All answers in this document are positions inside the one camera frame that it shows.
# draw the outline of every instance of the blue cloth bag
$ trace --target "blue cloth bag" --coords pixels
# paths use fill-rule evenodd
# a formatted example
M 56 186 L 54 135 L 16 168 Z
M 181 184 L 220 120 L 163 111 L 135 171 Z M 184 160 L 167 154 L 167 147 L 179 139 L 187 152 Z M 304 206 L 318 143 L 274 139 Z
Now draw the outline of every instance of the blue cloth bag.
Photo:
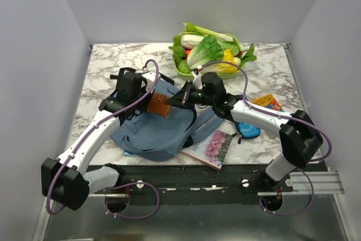
M 175 86 L 163 80 L 157 83 L 155 89 L 157 93 L 169 97 L 179 91 Z M 198 116 L 194 109 L 172 107 L 168 118 L 145 112 L 125 121 L 111 135 L 111 139 L 124 150 L 143 158 L 167 161 L 185 147 L 203 141 L 223 121 L 210 107 Z

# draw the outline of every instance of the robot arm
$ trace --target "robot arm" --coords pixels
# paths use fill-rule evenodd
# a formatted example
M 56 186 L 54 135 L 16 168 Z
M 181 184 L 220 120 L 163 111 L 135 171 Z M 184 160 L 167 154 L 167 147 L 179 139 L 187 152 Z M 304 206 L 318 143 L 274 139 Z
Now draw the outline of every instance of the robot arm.
M 77 210 L 89 194 L 125 183 L 125 172 L 120 166 L 107 164 L 101 169 L 88 173 L 86 173 L 86 169 L 105 140 L 125 120 L 147 110 L 153 94 L 148 95 L 135 107 L 131 107 L 117 116 L 111 117 L 111 115 L 138 100 L 159 78 L 156 78 L 155 73 L 148 71 L 131 69 L 129 73 L 125 73 L 125 69 L 120 69 L 119 75 L 111 76 L 111 79 L 117 79 L 116 90 L 101 102 L 99 111 L 88 128 L 65 153 L 56 160 L 46 159 L 41 167 L 42 193 L 47 196 L 54 176 L 60 167 L 64 166 L 69 155 L 72 156 L 74 148 L 82 141 L 78 151 L 61 171 L 51 193 L 51 199 L 72 210 Z M 202 75 L 201 83 L 202 89 L 198 89 L 192 83 L 186 82 L 182 90 L 169 98 L 166 104 L 180 108 L 194 108 L 195 104 L 212 106 L 217 116 L 223 119 L 247 122 L 280 137 L 283 153 L 267 166 L 255 183 L 250 184 L 256 190 L 267 190 L 269 187 L 275 186 L 295 167 L 307 165 L 323 143 L 322 137 L 313 129 L 280 118 L 281 115 L 293 116 L 312 124 L 311 119 L 304 111 L 290 114 L 260 107 L 264 112 L 276 112 L 278 117 L 270 116 L 256 111 L 256 105 L 251 107 L 237 96 L 226 93 L 223 81 L 216 73 Z M 109 119 L 96 127 L 91 136 L 87 137 L 89 130 L 94 129 L 94 124 L 104 118 Z
M 182 90 L 166 103 L 180 108 L 192 108 L 195 104 L 212 106 L 218 117 L 232 122 L 247 122 L 280 138 L 283 152 L 270 162 L 256 180 L 257 183 L 251 184 L 253 187 L 267 189 L 275 186 L 296 167 L 305 167 L 323 143 L 316 130 L 288 120 L 292 117 L 313 124 L 304 111 L 278 112 L 246 102 L 228 94 L 216 73 L 202 75 L 201 84 L 198 85 L 202 88 L 198 89 L 186 82 Z
M 101 169 L 89 173 L 86 173 L 86 169 L 105 140 L 125 120 L 147 110 L 153 93 L 147 95 L 136 106 L 119 115 L 113 116 L 113 114 L 137 101 L 149 91 L 153 83 L 160 77 L 169 80 L 161 74 L 157 77 L 154 72 L 149 72 L 147 69 L 135 71 L 130 68 L 123 68 L 120 69 L 118 76 L 111 76 L 111 79 L 117 79 L 116 89 L 109 97 L 102 100 L 99 111 L 95 114 L 90 125 L 74 144 L 56 160 L 48 158 L 42 164 L 41 178 L 44 196 L 48 195 L 51 183 L 61 167 L 63 170 L 55 182 L 51 198 L 72 210 L 77 210 L 89 194 L 124 181 L 125 173 L 121 167 L 116 165 L 107 164 Z M 79 143 L 81 144 L 74 154 L 74 148 Z

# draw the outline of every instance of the screw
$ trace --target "screw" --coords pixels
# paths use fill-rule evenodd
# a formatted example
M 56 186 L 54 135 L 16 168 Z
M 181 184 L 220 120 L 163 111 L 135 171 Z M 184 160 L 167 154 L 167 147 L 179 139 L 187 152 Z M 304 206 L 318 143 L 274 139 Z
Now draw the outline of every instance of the screw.
M 289 187 L 293 186 L 293 182 L 291 179 L 286 179 L 285 184 L 286 184 L 286 186 L 289 186 Z
M 249 181 L 247 179 L 242 180 L 242 187 L 245 187 L 245 188 L 249 187 Z

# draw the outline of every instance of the small booklet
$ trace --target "small booklet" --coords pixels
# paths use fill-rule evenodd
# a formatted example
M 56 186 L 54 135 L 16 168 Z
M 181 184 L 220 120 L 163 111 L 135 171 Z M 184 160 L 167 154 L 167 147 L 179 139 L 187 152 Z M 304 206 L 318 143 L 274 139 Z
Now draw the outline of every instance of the small booklet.
M 204 164 L 220 170 L 227 151 L 230 148 L 233 136 L 216 130 L 201 143 L 181 150 L 182 154 L 193 157 Z
M 266 107 L 266 108 L 269 108 L 272 110 L 284 112 L 282 107 L 277 102 L 277 100 L 273 97 L 272 94 L 267 94 L 265 96 L 255 99 L 255 100 L 252 100 L 252 103 L 256 104 L 258 106 L 261 106 L 261 107 Z

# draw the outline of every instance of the leafy vegetable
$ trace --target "leafy vegetable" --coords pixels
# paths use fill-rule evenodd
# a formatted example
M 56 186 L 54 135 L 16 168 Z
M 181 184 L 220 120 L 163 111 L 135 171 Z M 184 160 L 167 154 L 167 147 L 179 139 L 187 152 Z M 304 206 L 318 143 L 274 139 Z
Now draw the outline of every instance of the leafy vegetable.
M 221 41 L 233 42 L 233 38 L 231 36 L 198 27 L 189 22 L 184 24 L 184 31 L 181 34 L 190 34 L 190 33 L 186 33 L 186 32 L 193 32 L 192 34 L 197 34 L 197 35 L 201 35 L 201 36 L 212 35 Z
M 222 48 L 217 40 L 212 35 L 208 35 L 191 50 L 187 63 L 191 69 L 195 69 L 198 65 L 220 60 L 223 56 Z
M 244 64 L 246 62 L 253 62 L 257 59 L 257 57 L 254 55 L 254 43 L 250 45 L 248 51 L 246 54 L 244 54 L 242 60 L 241 60 L 241 68 L 243 68 Z
M 181 73 L 191 73 L 192 70 L 190 69 L 190 67 L 187 64 L 187 61 L 185 59 L 183 59 L 177 67 L 178 71 L 180 71 Z
M 175 64 L 178 65 L 183 59 L 186 58 L 186 53 L 181 44 L 181 36 L 177 35 L 173 38 L 173 46 L 168 47 L 170 50 L 173 50 L 173 59 Z
M 188 49 L 193 49 L 195 46 L 199 45 L 199 43 L 204 39 L 203 36 L 195 35 L 195 34 L 183 34 L 182 38 L 180 39 L 180 42 L 183 47 Z M 239 53 L 238 45 L 231 43 L 231 42 L 225 42 L 217 39 L 218 44 L 221 46 L 222 50 L 228 50 L 230 48 L 233 48 L 232 55 L 236 56 Z
M 241 65 L 241 59 L 240 58 L 237 58 L 236 56 L 233 57 L 233 61 L 239 66 Z
M 224 60 L 227 62 L 232 62 L 237 65 L 241 63 L 241 60 L 237 57 L 232 57 L 232 60 Z M 207 67 L 204 67 L 201 73 L 209 73 L 209 72 L 216 72 L 216 73 L 236 73 L 238 72 L 238 69 L 232 65 L 229 65 L 227 63 L 218 63 L 213 64 Z

